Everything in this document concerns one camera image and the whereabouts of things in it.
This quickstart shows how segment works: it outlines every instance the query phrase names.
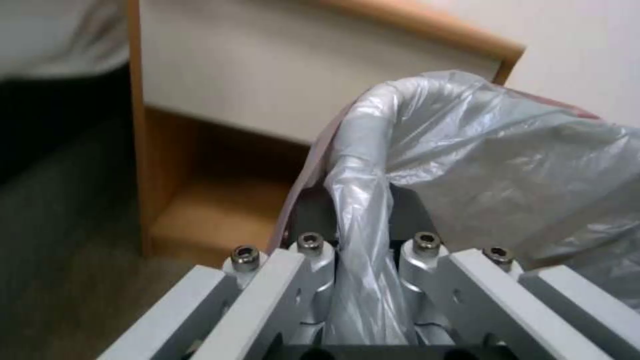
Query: gray carpet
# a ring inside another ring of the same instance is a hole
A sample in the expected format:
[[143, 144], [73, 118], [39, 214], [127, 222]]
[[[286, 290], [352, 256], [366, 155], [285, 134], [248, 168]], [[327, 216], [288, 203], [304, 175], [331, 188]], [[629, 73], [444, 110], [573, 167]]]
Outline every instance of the gray carpet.
[[21, 296], [0, 359], [94, 359], [191, 265], [140, 256], [134, 200], [103, 221], [57, 271]]

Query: bolt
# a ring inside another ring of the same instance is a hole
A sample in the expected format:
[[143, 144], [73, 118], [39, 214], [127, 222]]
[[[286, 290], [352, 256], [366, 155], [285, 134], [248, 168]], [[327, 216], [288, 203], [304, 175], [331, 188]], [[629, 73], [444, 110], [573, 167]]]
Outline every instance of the bolt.
[[441, 245], [438, 235], [428, 231], [419, 231], [413, 236], [413, 251], [418, 254], [437, 256]]
[[504, 271], [509, 271], [511, 269], [513, 253], [510, 250], [505, 249], [504, 247], [492, 246], [482, 249], [482, 253], [491, 260], [492, 263], [498, 265]]
[[253, 245], [240, 245], [231, 252], [231, 265], [238, 272], [251, 272], [260, 266], [260, 252]]
[[298, 237], [296, 243], [298, 252], [309, 256], [318, 256], [322, 254], [324, 238], [318, 233], [303, 233]]

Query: wooden board edge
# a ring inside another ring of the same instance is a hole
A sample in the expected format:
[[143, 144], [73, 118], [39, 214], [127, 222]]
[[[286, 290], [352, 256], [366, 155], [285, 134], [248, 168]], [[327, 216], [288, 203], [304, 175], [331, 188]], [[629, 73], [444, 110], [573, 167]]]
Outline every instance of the wooden board edge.
[[498, 67], [498, 71], [495, 72], [495, 75], [493, 76], [491, 82], [496, 85], [504, 86], [504, 84], [507, 82], [507, 79], [509, 79], [509, 76], [511, 75], [511, 71], [513, 71], [513, 68], [515, 66], [516, 62], [514, 61], [502, 60], [500, 62], [500, 66]]
[[136, 149], [136, 175], [138, 180], [138, 204], [140, 209], [140, 226], [142, 231], [142, 253], [151, 255], [151, 238], [148, 230], [153, 222], [148, 206], [151, 191], [147, 186], [149, 160], [147, 149], [147, 127], [145, 123], [145, 103], [142, 91], [142, 47], [140, 38], [140, 0], [127, 2], [127, 31], [129, 35], [129, 72], [131, 77], [131, 104], [134, 129], [134, 145]]
[[525, 51], [522, 44], [475, 28], [448, 13], [416, 1], [316, 0], [316, 3], [500, 60], [501, 64], [508, 66], [499, 70], [496, 75], [498, 80], [506, 80], [505, 75], [508, 76]]

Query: gray metal frame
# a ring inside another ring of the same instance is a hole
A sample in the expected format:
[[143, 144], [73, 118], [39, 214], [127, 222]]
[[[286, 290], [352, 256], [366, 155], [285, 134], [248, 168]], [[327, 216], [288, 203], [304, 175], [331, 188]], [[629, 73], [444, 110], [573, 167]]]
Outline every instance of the gray metal frame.
[[98, 359], [180, 359], [216, 326], [238, 293], [233, 277], [196, 266]]

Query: white metal bar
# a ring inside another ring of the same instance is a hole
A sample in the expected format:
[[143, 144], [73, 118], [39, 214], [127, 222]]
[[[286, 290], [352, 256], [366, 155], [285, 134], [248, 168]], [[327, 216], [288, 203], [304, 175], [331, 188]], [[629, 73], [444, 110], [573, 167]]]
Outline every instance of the white metal bar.
[[276, 249], [193, 360], [261, 359], [274, 342], [291, 339], [316, 285], [304, 255]]
[[213, 329], [238, 292], [233, 277], [196, 266], [98, 359], [180, 359]]
[[613, 358], [640, 359], [640, 315], [573, 270], [527, 272], [520, 284]]
[[466, 341], [497, 338], [519, 359], [610, 359], [479, 250], [439, 259], [418, 285]]

